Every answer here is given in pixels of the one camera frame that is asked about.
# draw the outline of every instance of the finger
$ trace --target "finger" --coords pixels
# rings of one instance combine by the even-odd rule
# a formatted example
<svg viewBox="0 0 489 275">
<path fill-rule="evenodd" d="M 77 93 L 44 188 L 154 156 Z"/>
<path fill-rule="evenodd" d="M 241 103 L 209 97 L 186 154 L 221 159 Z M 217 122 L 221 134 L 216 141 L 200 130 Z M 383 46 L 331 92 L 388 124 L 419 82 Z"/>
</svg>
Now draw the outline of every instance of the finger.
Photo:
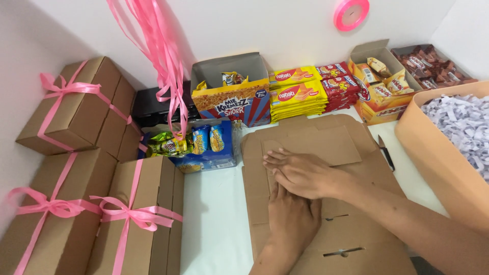
<svg viewBox="0 0 489 275">
<path fill-rule="evenodd" d="M 273 169 L 273 175 L 275 176 L 275 180 L 279 184 L 281 184 L 283 187 L 285 187 L 285 189 L 287 189 L 289 192 L 290 192 L 290 189 L 295 186 L 295 184 L 293 182 L 289 181 L 289 179 L 279 169 L 274 168 Z"/>
<path fill-rule="evenodd" d="M 266 161 L 263 162 L 263 166 L 265 166 L 265 168 L 270 171 L 273 171 L 274 169 L 277 168 L 277 165 L 268 163 Z"/>
<path fill-rule="evenodd" d="M 285 156 L 290 156 L 292 155 L 292 152 L 285 149 L 285 148 L 279 148 L 278 151 L 282 154 L 282 155 L 285 155 Z"/>
<path fill-rule="evenodd" d="M 276 159 L 274 157 L 271 157 L 271 156 L 263 156 L 263 159 L 266 161 L 266 162 L 269 162 L 269 163 L 272 163 L 272 164 L 284 164 L 285 162 L 281 159 Z"/>
<path fill-rule="evenodd" d="M 278 183 L 277 198 L 283 198 L 286 195 L 287 195 L 287 190 L 280 183 Z"/>
<path fill-rule="evenodd" d="M 272 158 L 275 158 L 275 159 L 278 159 L 278 160 L 283 160 L 283 159 L 285 159 L 285 157 L 286 157 L 285 155 L 283 155 L 283 154 L 281 154 L 281 153 L 277 153 L 277 152 L 275 152 L 275 151 L 271 151 L 271 150 L 270 150 L 270 151 L 268 151 L 268 152 L 267 152 L 267 154 L 268 154 L 269 156 L 271 156 Z"/>
<path fill-rule="evenodd" d="M 321 208 L 322 208 L 322 200 L 317 199 L 317 200 L 312 200 L 311 201 L 311 214 L 312 217 L 315 220 L 320 220 L 321 219 Z"/>
<path fill-rule="evenodd" d="M 275 199 L 277 199 L 278 195 L 278 183 L 274 182 L 272 183 L 272 193 L 270 194 L 270 201 L 273 202 Z"/>
</svg>

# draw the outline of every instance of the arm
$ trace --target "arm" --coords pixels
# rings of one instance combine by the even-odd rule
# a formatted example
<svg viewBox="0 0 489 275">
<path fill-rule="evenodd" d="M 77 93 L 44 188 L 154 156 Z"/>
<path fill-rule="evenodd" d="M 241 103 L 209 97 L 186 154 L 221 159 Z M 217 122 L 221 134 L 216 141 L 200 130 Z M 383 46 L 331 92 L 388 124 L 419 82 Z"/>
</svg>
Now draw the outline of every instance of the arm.
<svg viewBox="0 0 489 275">
<path fill-rule="evenodd" d="M 489 238 L 406 198 L 362 184 L 316 156 L 281 149 L 264 159 L 288 191 L 356 206 L 446 275 L 489 274 Z"/>
<path fill-rule="evenodd" d="M 321 226 L 321 200 L 293 195 L 280 184 L 268 203 L 270 238 L 249 275 L 286 275 Z"/>
</svg>

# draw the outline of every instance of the knife blade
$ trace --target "knife blade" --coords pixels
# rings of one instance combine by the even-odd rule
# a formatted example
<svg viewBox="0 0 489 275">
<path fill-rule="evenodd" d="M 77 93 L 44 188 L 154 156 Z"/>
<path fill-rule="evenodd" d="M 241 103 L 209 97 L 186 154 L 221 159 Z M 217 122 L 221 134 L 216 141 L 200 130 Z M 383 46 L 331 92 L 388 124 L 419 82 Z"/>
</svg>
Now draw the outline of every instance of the knife blade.
<svg viewBox="0 0 489 275">
<path fill-rule="evenodd" d="M 378 146 L 380 147 L 380 149 L 382 151 L 384 151 L 384 155 L 385 155 L 385 158 L 387 159 L 387 163 L 391 167 L 392 172 L 394 172 L 396 170 L 396 168 L 394 167 L 394 163 L 392 162 L 392 158 L 391 158 L 391 155 L 389 154 L 389 150 L 387 150 L 387 147 L 385 147 L 384 141 L 382 140 L 380 135 L 378 136 Z"/>
</svg>

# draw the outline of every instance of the pink ribbon spool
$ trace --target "pink ribbon spool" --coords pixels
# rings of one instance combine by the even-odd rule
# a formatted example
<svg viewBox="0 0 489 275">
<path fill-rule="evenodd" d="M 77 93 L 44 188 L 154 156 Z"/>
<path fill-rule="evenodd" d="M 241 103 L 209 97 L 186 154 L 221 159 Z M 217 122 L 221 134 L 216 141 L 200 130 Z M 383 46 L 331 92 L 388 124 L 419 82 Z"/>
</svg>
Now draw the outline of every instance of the pink ribbon spool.
<svg viewBox="0 0 489 275">
<path fill-rule="evenodd" d="M 343 0 L 334 12 L 334 25 L 340 31 L 351 31 L 362 24 L 369 9 L 368 0 Z"/>
</svg>

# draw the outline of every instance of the barcode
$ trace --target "barcode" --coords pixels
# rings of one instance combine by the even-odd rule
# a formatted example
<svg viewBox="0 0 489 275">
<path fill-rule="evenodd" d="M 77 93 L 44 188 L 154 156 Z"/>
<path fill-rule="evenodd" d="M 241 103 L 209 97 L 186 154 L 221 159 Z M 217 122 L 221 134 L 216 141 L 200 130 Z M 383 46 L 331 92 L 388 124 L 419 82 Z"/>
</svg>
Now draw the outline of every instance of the barcode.
<svg viewBox="0 0 489 275">
<path fill-rule="evenodd" d="M 217 165 L 217 168 L 227 168 L 227 167 L 233 167 L 234 164 L 228 162 L 228 163 L 224 163 L 224 164 L 218 164 Z"/>
<path fill-rule="evenodd" d="M 368 82 L 374 81 L 374 77 L 372 75 L 372 72 L 368 68 L 363 69 L 363 73 L 365 73 L 365 76 L 367 77 Z"/>
</svg>

